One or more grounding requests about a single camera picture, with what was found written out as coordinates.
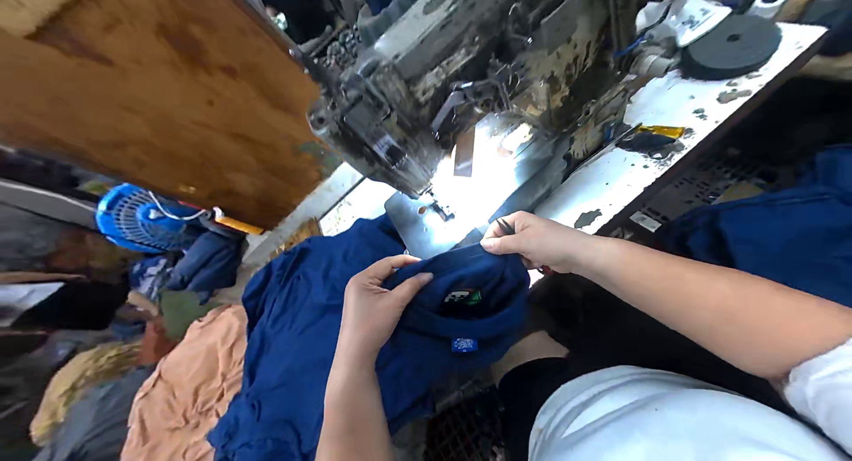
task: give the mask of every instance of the wooden board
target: wooden board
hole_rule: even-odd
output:
[[[0,143],[274,227],[335,159],[285,49],[244,0],[75,0],[0,31]]]

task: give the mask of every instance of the white string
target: white string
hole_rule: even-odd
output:
[[[193,215],[190,215],[190,216],[176,216],[176,215],[172,215],[172,214],[170,214],[168,211],[166,211],[166,209],[165,209],[165,208],[163,208],[163,205],[161,205],[161,204],[159,203],[159,199],[157,199],[157,195],[155,195],[155,194],[154,194],[154,192],[152,192],[152,191],[150,191],[150,190],[149,190],[149,191],[148,191],[148,194],[149,194],[149,195],[151,195],[151,198],[153,198],[153,199],[154,199],[155,204],[157,204],[157,208],[159,208],[159,210],[163,212],[163,215],[168,216],[168,217],[169,217],[169,218],[171,218],[172,220],[181,220],[181,221],[195,220],[198,216],[202,216],[202,215],[204,215],[204,213],[207,213],[207,210],[206,210],[206,209],[200,209],[197,213],[195,213],[195,214],[193,214]]]

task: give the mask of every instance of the black rubber disc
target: black rubber disc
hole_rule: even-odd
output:
[[[756,15],[730,15],[683,50],[683,73],[724,80],[762,67],[781,44],[781,29]]]

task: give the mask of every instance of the beige fabric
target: beige fabric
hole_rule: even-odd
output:
[[[245,309],[218,307],[195,321],[133,400],[123,461],[213,459],[207,433],[240,391]]]
[[[30,437],[45,445],[62,423],[68,408],[89,388],[121,378],[136,366],[139,343],[104,343],[83,351],[50,379],[42,404],[30,423]]]

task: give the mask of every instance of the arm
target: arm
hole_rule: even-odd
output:
[[[340,335],[325,386],[325,417],[316,461],[393,459],[376,357],[402,310],[432,280],[432,274],[420,273],[392,291],[383,289],[382,281],[415,261],[418,259],[408,255],[379,260],[346,285]]]
[[[524,212],[504,220],[517,234],[493,224],[486,250],[584,276],[751,374],[783,379],[852,336],[852,309],[824,298]]]

